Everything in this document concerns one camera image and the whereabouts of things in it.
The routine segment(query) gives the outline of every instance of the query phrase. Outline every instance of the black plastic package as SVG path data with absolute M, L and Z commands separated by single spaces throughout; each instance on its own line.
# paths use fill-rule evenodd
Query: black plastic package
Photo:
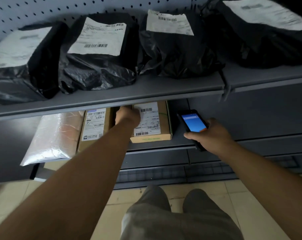
M 223 68 L 195 12 L 164 14 L 149 10 L 139 35 L 143 54 L 137 70 L 141 75 L 180 79 L 206 76 Z
M 294 3 L 294 13 L 293 1 L 276 1 L 208 0 L 200 9 L 222 52 L 241 66 L 301 65 L 302 7 Z
M 33 24 L 0 41 L 0 105 L 52 98 L 58 91 L 60 46 L 68 26 Z
M 129 14 L 80 17 L 61 46 L 61 91 L 104 90 L 133 84 L 138 48 L 139 26 Z

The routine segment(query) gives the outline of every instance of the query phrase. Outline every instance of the forearm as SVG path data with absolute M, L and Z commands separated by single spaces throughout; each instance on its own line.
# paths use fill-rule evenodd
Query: forearm
M 133 128 L 129 120 L 120 121 L 61 167 L 1 224 L 0 239 L 90 239 Z
M 302 177 L 235 143 L 220 158 L 292 240 L 302 239 Z

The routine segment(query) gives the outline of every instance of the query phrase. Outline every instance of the tile floor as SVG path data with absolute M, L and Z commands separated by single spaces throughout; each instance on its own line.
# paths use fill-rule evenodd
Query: tile floor
M 47 163 L 45 167 L 57 170 L 63 164 L 64 162 Z M 0 223 L 40 184 L 36 181 L 24 181 L 1 185 Z M 240 180 L 164 185 L 162 188 L 169 198 L 173 212 L 182 212 L 186 194 L 192 189 L 200 188 L 231 216 L 240 227 L 245 240 L 289 239 Z M 91 239 L 119 239 L 123 215 L 143 192 L 144 188 L 113 191 Z

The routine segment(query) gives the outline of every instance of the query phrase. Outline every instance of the gray pants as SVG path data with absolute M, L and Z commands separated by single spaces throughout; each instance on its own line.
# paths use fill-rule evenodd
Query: gray pants
M 123 217 L 121 240 L 243 239 L 230 216 L 201 189 L 187 194 L 183 212 L 172 213 L 163 189 L 148 186 Z

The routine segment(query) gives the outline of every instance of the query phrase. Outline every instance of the silver plastic package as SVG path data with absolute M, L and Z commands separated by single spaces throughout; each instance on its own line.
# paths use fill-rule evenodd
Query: silver plastic package
M 21 166 L 69 159 L 76 154 L 84 111 L 44 115 Z

